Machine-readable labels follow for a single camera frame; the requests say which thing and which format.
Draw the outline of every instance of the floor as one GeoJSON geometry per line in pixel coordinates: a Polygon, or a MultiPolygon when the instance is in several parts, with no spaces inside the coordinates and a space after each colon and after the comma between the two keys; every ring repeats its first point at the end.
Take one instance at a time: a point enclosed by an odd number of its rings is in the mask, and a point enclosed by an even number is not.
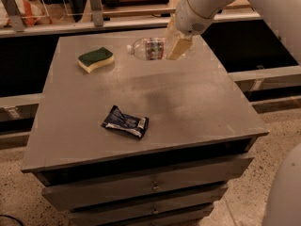
{"type": "MultiPolygon", "coordinates": [[[[301,143],[301,97],[258,102],[253,105],[267,123],[270,134],[251,148],[255,159],[243,176],[229,181],[229,190],[214,204],[211,215],[186,226],[260,226],[268,193],[279,164],[301,143]]],[[[18,218],[24,226],[70,225],[66,213],[57,212],[40,195],[42,185],[20,166],[26,137],[0,140],[0,215],[18,218]]],[[[0,218],[0,226],[17,225],[0,218]]]]}

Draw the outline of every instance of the black cable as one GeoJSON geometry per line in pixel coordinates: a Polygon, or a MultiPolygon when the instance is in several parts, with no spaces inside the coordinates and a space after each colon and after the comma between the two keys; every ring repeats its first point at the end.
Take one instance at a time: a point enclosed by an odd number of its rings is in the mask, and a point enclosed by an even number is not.
{"type": "Polygon", "coordinates": [[[24,224],[20,220],[14,218],[13,216],[10,216],[10,215],[0,215],[0,217],[9,218],[9,219],[15,220],[16,222],[19,223],[19,225],[24,226],[24,224]]]}

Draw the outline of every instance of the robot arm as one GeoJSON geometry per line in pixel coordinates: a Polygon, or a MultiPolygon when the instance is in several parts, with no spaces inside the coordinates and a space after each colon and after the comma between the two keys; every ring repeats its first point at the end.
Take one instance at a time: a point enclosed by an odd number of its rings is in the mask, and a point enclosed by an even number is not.
{"type": "MultiPolygon", "coordinates": [[[[181,0],[175,23],[183,34],[202,34],[214,15],[234,0],[181,0]]],[[[292,56],[301,63],[301,0],[249,0],[292,56]]]]}

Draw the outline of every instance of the green and yellow sponge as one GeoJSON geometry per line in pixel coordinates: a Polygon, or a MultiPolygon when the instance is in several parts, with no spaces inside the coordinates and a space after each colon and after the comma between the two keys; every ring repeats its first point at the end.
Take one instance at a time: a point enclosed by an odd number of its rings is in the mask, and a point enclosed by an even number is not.
{"type": "Polygon", "coordinates": [[[88,73],[91,73],[95,69],[105,65],[109,65],[113,62],[113,53],[104,47],[98,50],[88,52],[78,57],[79,65],[88,73]]]}

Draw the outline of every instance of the clear plastic bottle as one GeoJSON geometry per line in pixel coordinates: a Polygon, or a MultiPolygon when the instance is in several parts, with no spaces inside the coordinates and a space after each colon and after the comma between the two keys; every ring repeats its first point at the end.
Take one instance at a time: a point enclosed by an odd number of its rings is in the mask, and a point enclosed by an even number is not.
{"type": "Polygon", "coordinates": [[[131,55],[142,60],[160,60],[166,58],[169,42],[167,38],[143,38],[137,40],[133,45],[127,45],[131,55]]]}

